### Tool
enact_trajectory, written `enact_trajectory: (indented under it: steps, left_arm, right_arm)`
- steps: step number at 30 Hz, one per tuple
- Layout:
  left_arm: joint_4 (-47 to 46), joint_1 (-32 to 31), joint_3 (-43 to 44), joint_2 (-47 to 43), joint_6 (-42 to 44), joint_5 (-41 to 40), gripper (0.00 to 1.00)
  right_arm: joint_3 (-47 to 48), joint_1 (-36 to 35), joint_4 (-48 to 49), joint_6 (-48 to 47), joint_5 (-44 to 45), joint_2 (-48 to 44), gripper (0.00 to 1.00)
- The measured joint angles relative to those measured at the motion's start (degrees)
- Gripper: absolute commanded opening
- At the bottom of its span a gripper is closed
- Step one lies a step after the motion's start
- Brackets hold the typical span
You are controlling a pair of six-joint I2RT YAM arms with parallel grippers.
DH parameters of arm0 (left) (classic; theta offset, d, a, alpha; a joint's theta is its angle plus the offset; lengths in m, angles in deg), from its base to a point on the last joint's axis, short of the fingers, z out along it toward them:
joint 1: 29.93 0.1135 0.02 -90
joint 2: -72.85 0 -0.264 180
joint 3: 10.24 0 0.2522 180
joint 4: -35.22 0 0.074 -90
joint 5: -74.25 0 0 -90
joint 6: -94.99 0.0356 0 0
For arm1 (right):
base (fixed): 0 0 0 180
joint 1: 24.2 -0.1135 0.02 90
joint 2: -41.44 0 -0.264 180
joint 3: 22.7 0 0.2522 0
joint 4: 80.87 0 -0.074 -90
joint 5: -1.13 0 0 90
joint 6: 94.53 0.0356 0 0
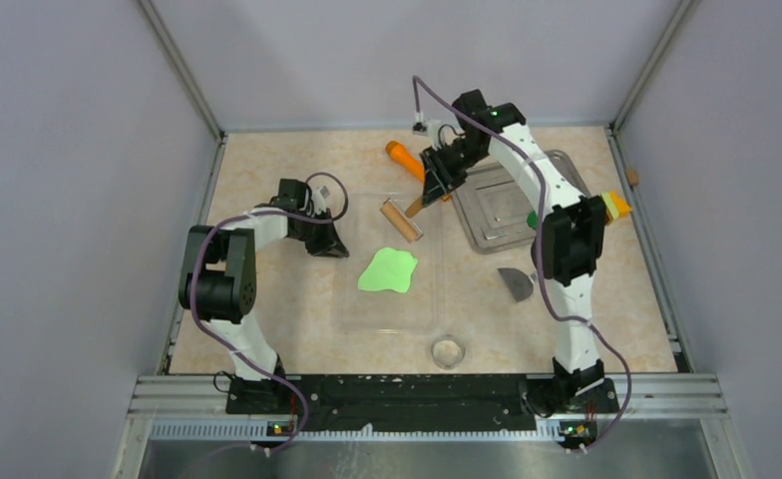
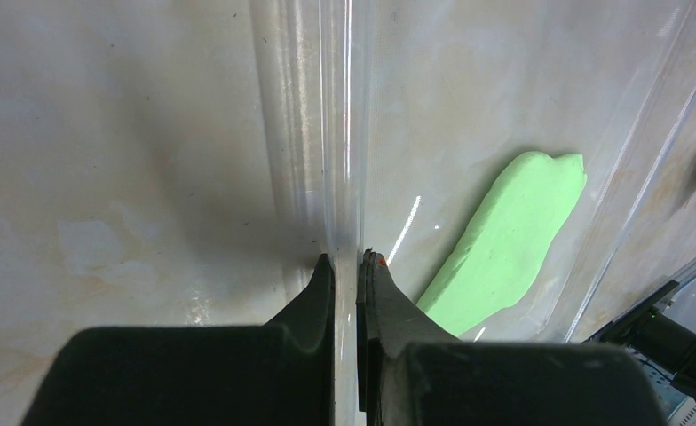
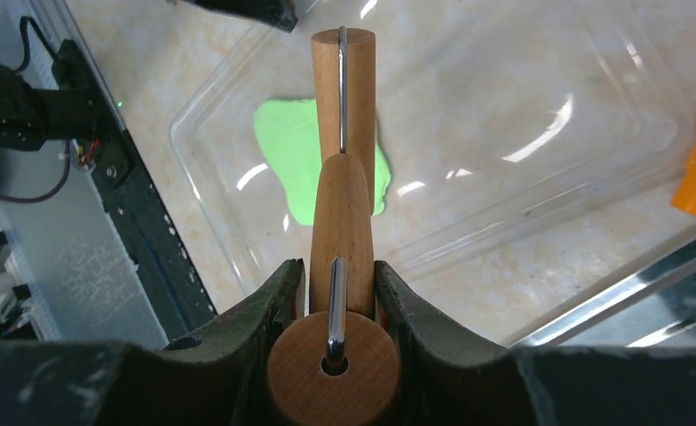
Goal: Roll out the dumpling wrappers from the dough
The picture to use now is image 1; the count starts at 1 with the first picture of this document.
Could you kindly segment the wooden double-ended roller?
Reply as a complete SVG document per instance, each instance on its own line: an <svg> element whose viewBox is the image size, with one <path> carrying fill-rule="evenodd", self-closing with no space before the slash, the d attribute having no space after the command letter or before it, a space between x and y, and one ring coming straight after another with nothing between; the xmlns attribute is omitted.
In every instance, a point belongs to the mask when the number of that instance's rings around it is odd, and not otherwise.
<svg viewBox="0 0 782 479"><path fill-rule="evenodd" d="M391 227L408 243L418 241L422 236L422 230L413 222L412 219L394 203L391 198L387 198L379 209L381 215L391 225Z"/></svg>

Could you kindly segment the green dough lump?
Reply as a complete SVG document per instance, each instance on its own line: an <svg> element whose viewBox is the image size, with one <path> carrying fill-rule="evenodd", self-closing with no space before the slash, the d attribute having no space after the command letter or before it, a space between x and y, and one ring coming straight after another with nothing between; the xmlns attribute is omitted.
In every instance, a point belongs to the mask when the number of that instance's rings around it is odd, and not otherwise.
<svg viewBox="0 0 782 479"><path fill-rule="evenodd" d="M378 249L357 279L357 288L366 292L406 293L418 259L409 251L392 247Z"/></svg>

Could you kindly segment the clear plastic tray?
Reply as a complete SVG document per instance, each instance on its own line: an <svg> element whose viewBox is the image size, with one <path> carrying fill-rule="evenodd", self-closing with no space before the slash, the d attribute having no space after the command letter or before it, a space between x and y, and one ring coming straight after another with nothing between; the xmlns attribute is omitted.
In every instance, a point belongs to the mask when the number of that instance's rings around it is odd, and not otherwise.
<svg viewBox="0 0 782 479"><path fill-rule="evenodd" d="M337 230L349 257L336 263L331 319L343 333L413 333L435 329L442 317L442 210L432 206L413 225L421 236L407 241L382 215L401 210L412 193L361 193L350 197Z"/></svg>

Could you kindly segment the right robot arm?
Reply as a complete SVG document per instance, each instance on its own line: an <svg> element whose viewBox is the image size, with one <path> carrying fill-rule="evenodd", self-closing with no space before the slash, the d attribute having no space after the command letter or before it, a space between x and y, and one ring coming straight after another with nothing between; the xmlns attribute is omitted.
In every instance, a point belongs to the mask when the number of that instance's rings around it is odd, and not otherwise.
<svg viewBox="0 0 782 479"><path fill-rule="evenodd" d="M602 253L606 206L569 182L538 146L526 118L512 103L489 105L483 94L462 94L448 110L461 135L445 143L438 121L415 110L414 133L430 138L420 159L426 208L463 186L469 170L497 161L530 202L535 215L531 254L545 306L558 322L553 397L566 411L579 411L604 381L604 366L591 328L591 291Z"/></svg>

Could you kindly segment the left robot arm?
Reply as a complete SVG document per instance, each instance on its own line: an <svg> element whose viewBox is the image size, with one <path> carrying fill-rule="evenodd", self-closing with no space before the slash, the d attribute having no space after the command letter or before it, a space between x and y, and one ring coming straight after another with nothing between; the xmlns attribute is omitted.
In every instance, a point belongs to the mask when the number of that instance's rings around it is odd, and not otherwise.
<svg viewBox="0 0 782 479"><path fill-rule="evenodd" d="M348 213L350 198L334 213L328 194L308 180L282 179L275 196L214 226L195 225L187 234L179 282L179 303L196 327L224 347L234 374L251 381L250 400L264 412L286 403L288 392L277 374L279 355L268 344L254 313L258 293L256 255L280 240L303 244L312 257L347 258L349 250L336 224Z"/></svg>

